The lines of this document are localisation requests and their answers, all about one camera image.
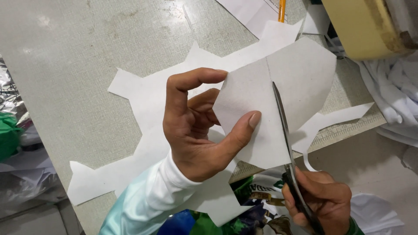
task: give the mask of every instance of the cutting mat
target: cutting mat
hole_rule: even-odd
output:
[[[340,109],[366,104],[369,102],[373,102],[373,99],[363,83],[358,66],[350,60],[337,61],[336,77],[334,79],[331,92],[329,93],[320,113],[327,114]],[[360,119],[332,125],[320,130],[309,147],[308,153],[354,136],[363,131],[375,128],[384,123],[386,123],[386,120],[375,104]],[[295,151],[293,152],[294,158],[298,158],[300,156],[302,156],[301,153]],[[236,182],[262,171],[264,171],[264,169],[240,161],[229,179],[229,183]]]

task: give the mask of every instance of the scissors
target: scissors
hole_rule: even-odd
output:
[[[325,235],[324,228],[319,222],[318,217],[312,211],[312,209],[305,203],[305,200],[302,197],[301,191],[299,190],[298,183],[295,179],[295,160],[293,159],[292,146],[289,142],[289,128],[286,121],[286,116],[283,108],[282,99],[280,98],[279,90],[277,89],[276,84],[273,82],[274,95],[276,96],[277,107],[279,108],[280,118],[283,125],[283,132],[285,134],[286,144],[288,146],[289,155],[291,162],[284,165],[286,172],[283,173],[282,178],[285,183],[289,186],[290,192],[295,199],[295,206],[299,212],[302,212],[307,218],[309,224],[311,225],[315,235]]]

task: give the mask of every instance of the ruler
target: ruler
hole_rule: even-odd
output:
[[[315,139],[313,140],[311,146],[309,147],[308,153],[328,146],[330,144],[336,143],[353,135],[359,134],[361,132],[378,127],[385,123],[385,118],[383,117],[379,108],[375,104],[360,119],[332,125],[320,130],[316,135]],[[294,158],[298,158],[300,156],[302,156],[301,153],[295,151],[293,152]],[[232,173],[231,178],[229,179],[229,183],[236,182],[240,179],[260,173],[262,171],[264,171],[264,169],[240,161],[235,167],[235,170]]]

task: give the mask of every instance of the gray table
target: gray table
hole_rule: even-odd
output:
[[[65,188],[69,160],[95,169],[130,156],[141,137],[129,102],[106,91],[116,67],[145,77],[182,62],[194,40],[218,56],[257,41],[215,0],[0,3],[0,53]],[[287,1],[290,24],[307,4]],[[371,101],[358,71],[351,76],[336,79],[324,112]],[[373,115],[378,121],[367,129],[382,122]],[[97,234],[115,200],[110,193],[75,207],[87,235]]]

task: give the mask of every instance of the fingernail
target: fingernail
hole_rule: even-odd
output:
[[[216,71],[222,72],[222,73],[228,73],[228,71],[222,70],[222,69],[217,69]]]
[[[255,127],[257,126],[257,124],[260,122],[261,119],[261,112],[256,112],[255,114],[253,114],[250,117],[250,120],[248,121],[248,124],[250,125],[250,127],[252,127],[253,129],[255,129]]]

